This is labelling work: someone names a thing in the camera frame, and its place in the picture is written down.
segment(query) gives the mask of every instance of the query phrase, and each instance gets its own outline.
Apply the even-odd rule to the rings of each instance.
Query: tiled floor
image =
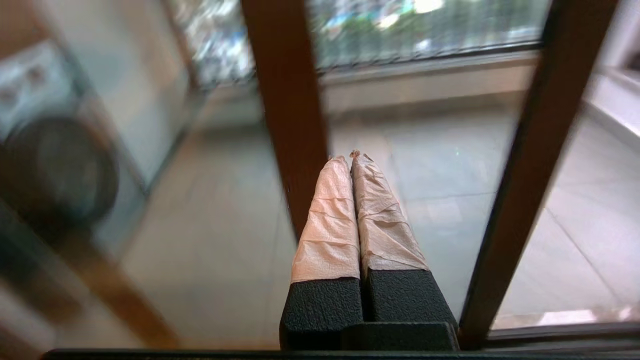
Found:
[[[514,128],[498,108],[331,128],[334,154],[359,148],[386,174],[456,316]],[[582,119],[497,326],[637,304],[638,204],[640,156]],[[294,251],[266,130],[199,131],[154,190],[121,267],[181,346],[278,348]],[[90,309],[60,329],[59,346],[142,346],[100,304]]]

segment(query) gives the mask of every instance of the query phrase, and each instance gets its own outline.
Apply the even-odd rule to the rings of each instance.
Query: black foam pad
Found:
[[[294,282],[280,319],[280,348],[339,350],[340,332],[361,322],[359,279]]]
[[[428,270],[368,269],[364,291],[367,321],[447,322],[458,329]]]
[[[456,351],[456,331],[448,322],[365,322],[342,332],[343,350]]]

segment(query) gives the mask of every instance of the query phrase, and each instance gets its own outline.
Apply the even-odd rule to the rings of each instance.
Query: glass pane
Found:
[[[309,0],[321,68],[535,44],[547,1]]]
[[[39,352],[279,348],[296,240],[257,86],[235,82],[253,71],[239,4],[172,4],[195,28],[201,80],[224,86],[189,91],[160,1],[44,1],[69,74],[31,53],[20,67],[0,61],[3,146],[68,108],[79,124],[101,122],[95,133],[118,150],[108,158],[120,171],[107,171],[87,164],[75,140],[47,139],[38,174],[60,185],[54,196],[71,194],[85,210],[101,190],[83,181],[96,173],[118,190],[107,215],[70,242],[47,243],[0,202],[0,332]],[[75,176],[58,177],[67,171]]]
[[[640,320],[637,1],[622,1],[494,329]]]
[[[548,2],[308,6],[331,150],[382,169],[459,319]]]

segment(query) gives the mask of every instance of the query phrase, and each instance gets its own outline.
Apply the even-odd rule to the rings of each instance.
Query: brown door frame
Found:
[[[580,108],[617,0],[555,0],[460,319],[460,345],[483,346]]]
[[[307,8],[303,0],[242,0],[242,7],[264,118],[299,239],[328,158]]]

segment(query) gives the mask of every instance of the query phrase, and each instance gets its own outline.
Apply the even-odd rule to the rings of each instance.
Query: black foam block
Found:
[[[364,291],[367,321],[447,322],[458,329],[428,270],[368,269]]]
[[[280,319],[280,348],[340,350],[340,332],[361,322],[359,279],[294,282]]]
[[[342,332],[343,350],[456,351],[456,331],[448,322],[365,322]]]

